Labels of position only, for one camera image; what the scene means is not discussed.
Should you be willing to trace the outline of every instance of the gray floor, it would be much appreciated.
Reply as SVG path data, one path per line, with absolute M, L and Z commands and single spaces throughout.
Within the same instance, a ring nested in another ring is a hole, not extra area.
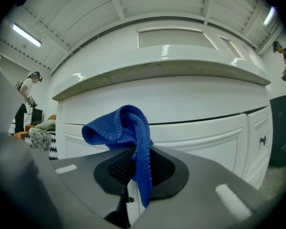
M 271 199 L 286 189 L 286 167 L 268 167 L 260 192 Z

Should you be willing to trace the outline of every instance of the fluorescent light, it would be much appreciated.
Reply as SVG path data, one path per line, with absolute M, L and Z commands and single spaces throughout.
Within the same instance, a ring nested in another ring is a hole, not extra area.
M 267 25 L 269 23 L 269 21 L 271 20 L 271 18 L 273 17 L 274 13 L 275 13 L 275 8 L 274 7 L 271 7 L 271 10 L 270 12 L 268 13 L 267 15 L 267 18 L 265 19 L 264 21 L 264 25 Z
M 19 33 L 21 36 L 23 36 L 25 39 L 29 40 L 30 42 L 34 43 L 37 47 L 41 46 L 41 42 L 33 38 L 31 35 L 29 35 L 27 32 L 25 32 L 23 29 L 21 29 L 18 25 L 13 24 L 13 30 Z

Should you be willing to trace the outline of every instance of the white shelf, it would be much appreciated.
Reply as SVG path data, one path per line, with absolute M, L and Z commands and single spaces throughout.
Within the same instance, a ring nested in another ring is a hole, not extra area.
M 71 75 L 54 89 L 53 100 L 117 83 L 167 76 L 216 76 L 270 84 L 267 73 L 254 64 L 228 52 L 199 46 L 146 47 L 86 64 L 84 71 Z

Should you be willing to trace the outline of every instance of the white cabinet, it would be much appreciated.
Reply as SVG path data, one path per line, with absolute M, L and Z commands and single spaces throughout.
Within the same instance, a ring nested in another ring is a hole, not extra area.
M 218 162 L 242 175 L 247 149 L 245 114 L 207 121 L 151 125 L 155 145 L 173 148 Z
M 247 115 L 248 151 L 243 178 L 255 188 L 259 188 L 267 169 L 271 134 L 269 130 L 269 107 Z
M 138 107 L 149 124 L 234 115 L 267 106 L 265 87 L 208 76 L 174 76 L 110 85 L 62 101 L 60 123 L 85 125 L 123 105 Z

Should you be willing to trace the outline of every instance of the black trash bin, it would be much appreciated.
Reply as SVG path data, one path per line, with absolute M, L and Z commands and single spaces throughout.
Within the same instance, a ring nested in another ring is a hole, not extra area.
M 270 100 L 273 118 L 273 143 L 269 164 L 286 166 L 286 95 Z

